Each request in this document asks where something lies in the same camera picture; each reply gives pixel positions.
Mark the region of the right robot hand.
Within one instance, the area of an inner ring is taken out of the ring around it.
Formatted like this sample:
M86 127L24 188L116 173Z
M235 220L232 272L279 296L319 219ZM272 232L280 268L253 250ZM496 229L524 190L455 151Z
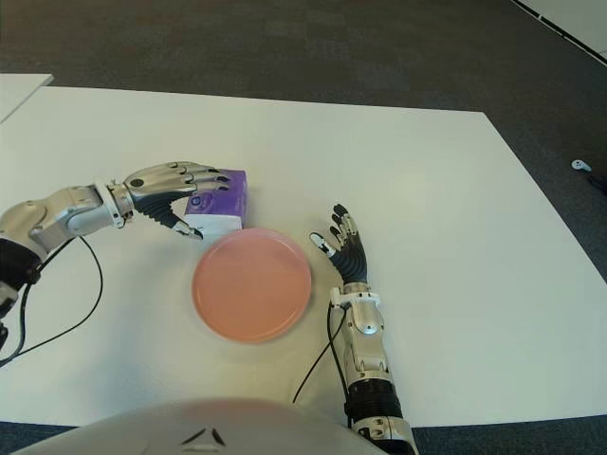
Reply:
M309 234L310 241L328 258L344 284L367 284L366 253L355 219L342 204L333 207L331 219L329 231L337 243L331 244L318 232Z

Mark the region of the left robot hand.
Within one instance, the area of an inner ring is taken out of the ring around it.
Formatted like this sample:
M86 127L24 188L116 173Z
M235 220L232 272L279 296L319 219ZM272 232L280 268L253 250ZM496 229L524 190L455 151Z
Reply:
M136 171L123 184L138 213L183 236L202 240L201 231L179 218L172 204L198 192L227 191L230 178L214 167L175 161Z

